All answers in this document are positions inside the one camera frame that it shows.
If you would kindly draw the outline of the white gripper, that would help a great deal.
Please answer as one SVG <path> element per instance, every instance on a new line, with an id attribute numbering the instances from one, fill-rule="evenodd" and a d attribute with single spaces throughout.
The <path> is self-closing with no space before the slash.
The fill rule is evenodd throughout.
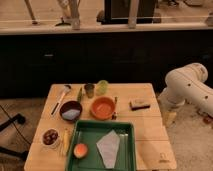
<path id="1" fill-rule="evenodd" d="M 169 127 L 175 120 L 177 113 L 165 102 L 160 102 L 162 120 L 165 127 Z"/>

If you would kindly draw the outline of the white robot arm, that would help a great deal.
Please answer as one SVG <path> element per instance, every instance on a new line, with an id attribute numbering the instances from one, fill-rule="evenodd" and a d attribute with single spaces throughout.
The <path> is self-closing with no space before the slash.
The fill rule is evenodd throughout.
<path id="1" fill-rule="evenodd" d="M 166 74 L 166 87 L 157 98 L 166 127 L 172 124 L 177 110 L 185 102 L 198 108 L 205 123 L 213 124 L 213 88 L 204 84 L 207 78 L 208 71 L 200 63 L 191 63 Z"/>

